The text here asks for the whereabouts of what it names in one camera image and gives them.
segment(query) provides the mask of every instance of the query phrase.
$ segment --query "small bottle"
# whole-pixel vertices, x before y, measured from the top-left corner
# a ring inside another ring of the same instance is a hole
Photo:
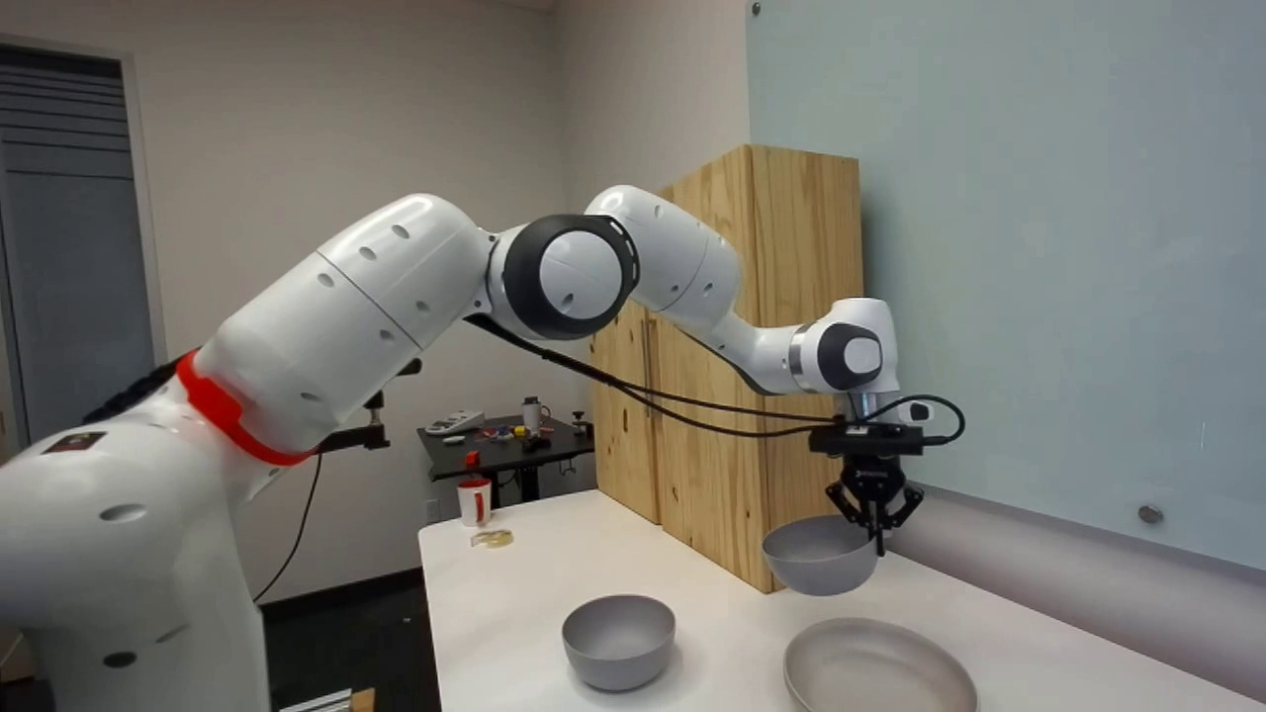
[[[593,437],[584,412],[570,412],[570,433],[575,433],[579,441],[588,441],[588,437]]]
[[[486,526],[490,518],[490,478],[480,472],[480,451],[461,458],[465,476],[457,478],[457,513],[465,526]]]
[[[537,397],[521,401],[521,426],[526,426],[529,441],[540,437],[540,401]]]

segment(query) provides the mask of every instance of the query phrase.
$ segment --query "white wall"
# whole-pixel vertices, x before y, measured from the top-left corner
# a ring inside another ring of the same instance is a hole
[[[744,0],[562,0],[559,48],[579,201],[662,190],[751,137]]]
[[[125,65],[142,240],[161,356],[365,209],[432,190],[482,227],[566,201],[554,23],[482,0],[0,0],[0,39]],[[476,329],[386,392],[394,449],[327,454],[306,554],[278,595],[414,565],[422,454],[414,426],[508,412],[537,392],[580,401],[575,376],[510,356]],[[279,562],[307,467],[240,522],[249,576]]]
[[[762,6],[755,137],[861,160],[907,388],[973,421],[910,476],[1266,570],[1261,33],[1259,0]]]

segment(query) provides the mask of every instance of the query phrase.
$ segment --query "metal plate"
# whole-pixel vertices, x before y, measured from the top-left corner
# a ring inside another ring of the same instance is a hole
[[[973,712],[978,683],[933,641],[865,619],[804,631],[783,657],[800,712]]]

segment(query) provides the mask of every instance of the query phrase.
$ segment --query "gray wall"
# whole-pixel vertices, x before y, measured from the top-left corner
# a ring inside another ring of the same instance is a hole
[[[762,6],[755,137],[861,160],[907,392],[973,421],[918,478],[1266,565],[1261,36],[1261,0]]]

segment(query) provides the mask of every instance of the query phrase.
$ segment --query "wooden panel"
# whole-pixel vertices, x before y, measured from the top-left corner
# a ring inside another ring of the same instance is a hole
[[[762,325],[813,319],[840,296],[861,293],[861,190],[858,162],[755,152],[755,313]],[[831,397],[770,397],[762,406],[831,414]],[[806,441],[774,441],[762,449],[767,526],[831,512],[828,482],[840,458],[806,451]]]
[[[630,384],[653,384],[646,354],[647,319],[637,306],[626,306],[626,313],[593,335],[593,364]],[[588,406],[597,489],[639,518],[662,522],[647,412],[606,384],[593,384]]]
[[[861,293],[861,209],[858,166],[852,160],[744,147],[672,184],[666,198],[734,246],[744,265],[734,313],[751,325],[806,325],[831,302]],[[639,373],[639,384],[693,401],[800,414],[835,412],[831,397],[755,397],[722,360],[672,325],[639,315],[639,309],[637,325],[621,319],[593,339],[593,360],[626,369],[630,379]],[[788,421],[759,422],[672,406],[716,426],[788,426]],[[762,534],[828,512],[824,488],[842,467],[840,458],[812,454],[806,437],[733,441],[608,404],[606,397],[593,401],[593,421],[601,489],[755,591],[770,591],[759,559]]]
[[[683,205],[688,215],[721,228],[744,256],[744,269],[751,269],[748,253],[755,240],[748,170],[748,152],[733,152],[666,190],[668,201]],[[748,319],[755,313],[751,278],[740,282],[734,313]],[[662,364],[658,388],[666,392],[755,406],[755,392],[722,360],[716,360],[697,339],[680,335],[672,325],[658,329],[653,360]],[[680,412],[716,426],[755,426],[740,414],[716,414],[701,406]],[[658,421],[658,476],[662,526],[693,549],[701,549],[703,559],[721,562],[722,570],[740,570],[744,544],[734,538],[734,518],[762,518],[759,512],[751,512],[759,505],[759,449],[697,433],[672,421]]]

